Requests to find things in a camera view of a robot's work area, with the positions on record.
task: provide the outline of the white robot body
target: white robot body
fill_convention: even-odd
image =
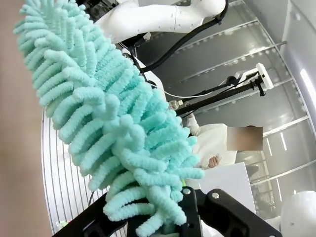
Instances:
[[[316,236],[316,192],[292,196],[282,207],[280,220],[283,237]]]
[[[225,0],[193,0],[190,6],[149,5],[140,7],[125,1],[96,24],[113,43],[147,32],[188,33],[200,26],[205,17],[214,17],[225,8]]]

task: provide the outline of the black bracket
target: black bracket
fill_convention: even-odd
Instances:
[[[224,237],[282,237],[279,231],[223,190],[215,189],[204,194],[201,190],[184,187],[182,193],[184,197],[179,206],[186,213],[187,222],[175,230],[180,237],[202,237],[201,220]],[[54,237],[110,237],[127,223],[127,237],[137,237],[136,228],[148,216],[112,222],[102,210],[106,204],[105,196],[96,200]]]

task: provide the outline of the metal rod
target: metal rod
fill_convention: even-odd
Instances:
[[[194,42],[192,42],[192,43],[189,43],[189,44],[187,44],[187,45],[184,45],[184,46],[178,48],[177,51],[180,51],[181,49],[190,47],[191,45],[194,45],[194,44],[196,44],[196,43],[198,43],[198,42],[201,42],[201,41],[203,41],[203,40],[206,40],[206,39],[208,39],[208,38],[211,38],[211,37],[214,37],[214,36],[218,36],[218,35],[220,35],[220,34],[222,34],[222,33],[235,30],[235,29],[237,29],[237,28],[239,28],[239,27],[247,26],[247,25],[252,24],[252,23],[254,23],[254,22],[257,22],[257,21],[258,21],[258,20],[255,19],[255,20],[248,21],[248,22],[246,22],[246,23],[243,23],[243,24],[240,24],[240,25],[237,25],[237,26],[230,27],[230,28],[228,28],[228,29],[226,29],[226,30],[219,31],[219,32],[217,32],[217,33],[214,33],[214,34],[212,34],[212,35],[203,37],[203,38],[198,39],[198,40],[196,40],[196,41],[194,41]]]
[[[70,203],[70,197],[69,197],[69,190],[68,190],[68,182],[67,182],[67,174],[66,174],[66,162],[65,162],[65,148],[64,148],[64,143],[63,144],[63,160],[64,160],[64,174],[65,174],[65,182],[66,182],[66,190],[67,190],[67,196],[68,196],[68,203],[69,203],[69,209],[70,209],[70,214],[71,214],[71,219],[74,219],[73,216],[73,210],[71,208],[71,203]]]
[[[44,190],[45,190],[45,199],[46,199],[46,205],[48,208],[48,215],[49,215],[49,223],[50,223],[50,228],[52,229],[53,233],[54,231],[54,225],[53,221],[51,218],[51,213],[50,213],[50,205],[49,205],[49,200],[48,200],[48,193],[47,193],[47,184],[46,184],[46,174],[45,174],[45,157],[44,157],[44,118],[45,118],[45,110],[43,110],[42,113],[42,119],[41,119],[41,163],[42,163],[42,173],[43,173],[43,182],[44,182]]]
[[[200,92],[198,94],[192,95],[192,96],[206,95],[206,94],[208,94],[210,92],[213,92],[213,91],[225,88],[226,86],[229,86],[229,85],[230,84],[228,84],[228,83],[226,83],[224,85],[219,85],[219,86],[213,87],[213,88],[211,88],[209,90],[204,90],[204,91],[202,91],[202,92]],[[193,100],[193,99],[195,99],[195,98],[184,98],[184,99],[182,99],[182,102],[187,102],[187,101],[190,101],[190,100]]]
[[[57,140],[57,131],[55,130],[55,141],[56,141],[56,163],[57,163],[57,175],[58,175],[58,181],[59,181],[59,189],[60,189],[60,197],[61,197],[61,204],[63,206],[63,211],[65,215],[65,220],[67,220],[66,216],[66,210],[64,205],[64,198],[63,198],[63,192],[61,189],[61,182],[60,182],[60,172],[59,172],[59,159],[58,159],[58,140]]]
[[[89,198],[88,198],[88,190],[87,190],[87,185],[86,185],[86,182],[85,182],[85,177],[83,177],[83,183],[84,183],[84,189],[85,189],[85,196],[87,198],[87,203],[89,205]]]
[[[259,184],[262,184],[262,183],[265,183],[265,182],[268,182],[268,181],[277,179],[277,178],[282,177],[282,176],[284,176],[284,175],[293,173],[293,172],[295,172],[295,171],[297,171],[297,170],[300,170],[300,169],[303,169],[303,168],[305,168],[305,167],[307,167],[307,166],[310,166],[311,164],[314,164],[314,163],[316,163],[316,160],[310,161],[310,162],[308,162],[308,163],[306,163],[306,164],[304,164],[304,165],[301,165],[301,166],[299,166],[299,167],[297,167],[297,168],[295,168],[295,169],[291,169],[291,170],[289,170],[289,171],[287,171],[287,172],[284,172],[284,173],[282,173],[282,174],[273,176],[273,177],[271,177],[271,178],[269,178],[269,179],[265,179],[265,180],[262,180],[262,181],[259,181],[259,182],[256,182],[256,183],[252,183],[251,186],[259,185]]]
[[[78,167],[76,167],[76,170],[77,170],[77,178],[78,178],[78,186],[79,186],[79,192],[80,192],[80,199],[81,199],[81,204],[82,204],[82,211],[84,211],[83,200],[82,200],[82,192],[81,192],[81,187],[80,187],[80,179],[79,179]]]
[[[287,80],[284,80],[284,81],[280,81],[280,82],[274,84],[274,87],[278,87],[278,86],[283,85],[283,84],[285,84],[285,83],[287,83],[287,82],[289,82],[289,81],[292,81],[292,80],[293,80],[293,79],[287,79]],[[258,90],[255,90],[255,91],[253,91],[253,92],[251,92],[251,93],[249,93],[249,94],[242,95],[242,96],[237,97],[237,98],[235,98],[235,99],[231,99],[231,100],[225,101],[225,102],[223,102],[223,103],[221,103],[221,104],[218,104],[218,105],[216,105],[216,106],[213,106],[213,107],[207,108],[207,109],[205,109],[205,110],[199,111],[199,112],[196,113],[196,115],[207,113],[207,112],[210,111],[210,110],[216,109],[216,108],[221,107],[221,106],[226,105],[226,104],[229,104],[229,103],[231,103],[231,102],[233,102],[233,101],[237,101],[237,100],[246,98],[246,97],[248,97],[248,96],[252,96],[252,95],[257,94],[257,93],[259,93],[259,91],[258,91]]]
[[[261,79],[260,80],[256,79],[254,81],[255,82],[259,82],[260,81],[260,83],[262,82]],[[212,96],[212,97],[207,98],[205,100],[196,102],[196,103],[194,103],[192,105],[189,105],[189,106],[183,107],[181,109],[178,109],[178,110],[176,110],[176,113],[177,113],[178,116],[179,115],[183,115],[183,114],[185,114],[187,112],[190,112],[192,110],[197,110],[197,109],[199,109],[201,107],[204,107],[206,105],[209,105],[209,104],[215,103],[217,101],[229,98],[231,96],[234,96],[236,94],[242,93],[242,92],[247,91],[249,89],[253,89],[254,87],[257,87],[257,85],[258,85],[257,83],[249,83],[249,84],[243,85],[241,87],[238,87],[236,89],[231,89],[231,90],[228,90],[228,91],[226,91],[224,93],[219,93],[218,95]]]
[[[301,117],[301,118],[299,118],[299,119],[297,119],[297,120],[294,120],[294,121],[289,122],[289,123],[286,123],[286,124],[284,124],[284,125],[282,125],[282,126],[280,126],[280,127],[277,127],[277,128],[275,128],[275,129],[272,129],[272,130],[270,130],[269,132],[263,133],[263,137],[267,137],[267,136],[270,136],[270,135],[272,135],[272,134],[274,134],[274,133],[281,132],[281,131],[283,131],[283,130],[285,130],[285,129],[287,129],[287,128],[289,128],[289,127],[295,125],[295,124],[298,124],[298,123],[300,123],[300,122],[302,122],[302,121],[305,121],[305,120],[308,120],[308,119],[309,119],[308,116]]]
[[[50,130],[51,130],[51,127],[50,127],[50,119],[49,119],[49,133],[48,133],[48,137],[49,137],[50,175],[51,175],[51,183],[52,183],[52,187],[53,187],[53,196],[54,196],[54,202],[55,202],[57,220],[58,220],[58,222],[60,222],[59,214],[58,214],[58,208],[57,208],[57,202],[56,202],[55,188],[54,188],[53,168],[52,168],[52,163],[51,163]]]
[[[284,45],[284,44],[286,44],[286,41],[282,41],[282,42],[278,43],[277,45],[278,45],[278,46],[281,46],[281,45]],[[188,80],[188,79],[191,79],[191,78],[193,78],[193,77],[196,77],[196,76],[198,76],[198,75],[200,75],[200,74],[202,74],[202,73],[206,73],[206,72],[208,72],[208,71],[214,70],[214,69],[219,68],[219,67],[221,67],[221,66],[224,66],[224,65],[226,65],[226,64],[233,63],[234,61],[241,60],[241,59],[243,59],[243,58],[246,58],[246,57],[249,57],[249,56],[251,56],[251,55],[254,55],[254,54],[257,54],[257,53],[260,53],[260,52],[269,50],[269,49],[274,48],[274,47],[275,47],[274,45],[272,45],[272,46],[267,46],[267,47],[258,49],[258,50],[254,51],[254,52],[252,52],[252,53],[247,53],[247,54],[244,54],[244,55],[239,56],[239,57],[237,57],[237,58],[233,58],[233,59],[228,60],[228,61],[226,61],[226,62],[217,64],[217,65],[215,65],[215,66],[213,66],[213,67],[204,69],[204,70],[202,70],[202,71],[200,71],[200,72],[198,72],[198,73],[195,73],[195,74],[193,74],[193,75],[191,75],[191,76],[189,76],[189,77],[186,77],[186,78],[182,79],[181,81],[172,83],[172,84],[170,84],[169,86],[173,86],[173,85],[178,84],[178,83],[181,83],[181,82],[183,82],[183,81],[185,81],[185,80]]]
[[[68,156],[69,156],[69,162],[70,162],[71,182],[72,182],[73,190],[74,190],[74,197],[75,197],[75,204],[76,204],[76,209],[77,209],[77,215],[79,215],[78,204],[77,204],[77,197],[76,197],[76,191],[75,191],[75,184],[74,184],[73,167],[72,167],[71,156],[70,156],[69,152],[68,152]]]

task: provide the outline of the white wall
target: white wall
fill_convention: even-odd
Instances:
[[[316,1],[315,0],[245,0],[275,42],[286,40],[282,55],[301,91],[312,122],[316,125],[316,101],[302,79],[305,69],[316,89]]]

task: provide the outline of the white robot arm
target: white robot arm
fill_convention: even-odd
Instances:
[[[112,43],[118,43],[147,32],[188,33],[200,26],[206,17],[215,17],[225,8],[225,0],[192,0],[190,6],[149,5],[140,7],[125,1],[96,24]]]

